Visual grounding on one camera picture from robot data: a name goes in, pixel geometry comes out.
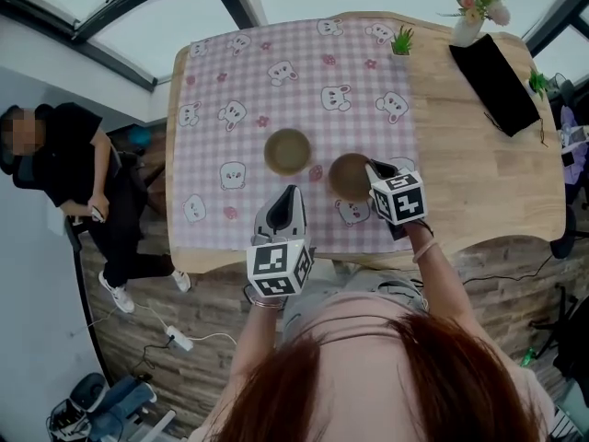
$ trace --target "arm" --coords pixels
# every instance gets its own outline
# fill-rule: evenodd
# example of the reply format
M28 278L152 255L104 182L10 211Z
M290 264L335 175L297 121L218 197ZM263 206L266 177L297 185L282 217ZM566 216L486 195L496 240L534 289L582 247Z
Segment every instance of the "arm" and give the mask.
M433 238L430 231L418 223L408 223L405 225L405 230L410 237L414 252L419 251ZM422 273L423 293L430 305L430 313L438 318L455 320L467 332L488 343L505 364L512 364L512 359L501 350L477 321L467 291L440 246L435 244L429 248L419 258L418 265Z
M112 144L100 128L97 129L90 144L94 146L94 188L88 206L90 210L92 206L96 206L106 219L109 215L109 200L104 196L104 184L109 170Z
M233 406L233 401L247 381L248 374L273 350L276 337L278 311L272 308L252 306L246 326L237 341L227 386L221 393L203 426L223 425Z
M60 208L68 216L92 216L91 209L85 204L78 204L72 200L67 200Z

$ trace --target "power strip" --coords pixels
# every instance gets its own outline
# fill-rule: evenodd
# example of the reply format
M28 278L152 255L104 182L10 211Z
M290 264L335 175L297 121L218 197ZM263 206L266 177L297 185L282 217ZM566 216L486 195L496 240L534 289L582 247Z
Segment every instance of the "power strip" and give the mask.
M186 352L190 352L192 350L194 343L178 328L175 328L174 326L168 326L166 329L166 334L168 337L172 337L174 342L182 347Z

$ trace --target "black shirt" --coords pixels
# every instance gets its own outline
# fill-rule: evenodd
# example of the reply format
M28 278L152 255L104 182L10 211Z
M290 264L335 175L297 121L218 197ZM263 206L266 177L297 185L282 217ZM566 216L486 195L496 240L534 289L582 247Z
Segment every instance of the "black shirt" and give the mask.
M55 206L86 204L94 188L94 137L102 118L75 103L35 112L45 121L45 145L33 158L33 175Z

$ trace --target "man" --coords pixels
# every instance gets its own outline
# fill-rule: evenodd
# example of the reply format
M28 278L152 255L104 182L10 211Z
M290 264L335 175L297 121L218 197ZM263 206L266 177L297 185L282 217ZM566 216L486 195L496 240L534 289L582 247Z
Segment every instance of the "man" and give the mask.
M12 106L0 117L2 145L13 156L33 156L35 181L55 206L88 222L90 236L107 259L98 280L118 308L132 313L128 279L172 275L182 292L191 281L174 270L169 255L137 253L143 206L133 194L128 171L107 175L112 144L99 128L101 121L75 103L36 110ZM104 222L93 219L93 210Z

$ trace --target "brown cup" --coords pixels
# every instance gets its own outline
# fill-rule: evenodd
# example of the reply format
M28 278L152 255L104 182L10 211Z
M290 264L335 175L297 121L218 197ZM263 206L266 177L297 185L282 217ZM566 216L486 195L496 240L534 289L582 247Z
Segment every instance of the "brown cup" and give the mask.
M368 157L349 153L336 158L329 167L329 187L346 202L365 202L370 197L370 180L365 164Z
M296 129L276 131L266 140L264 160L272 172L285 177L303 170L311 159L311 144Z

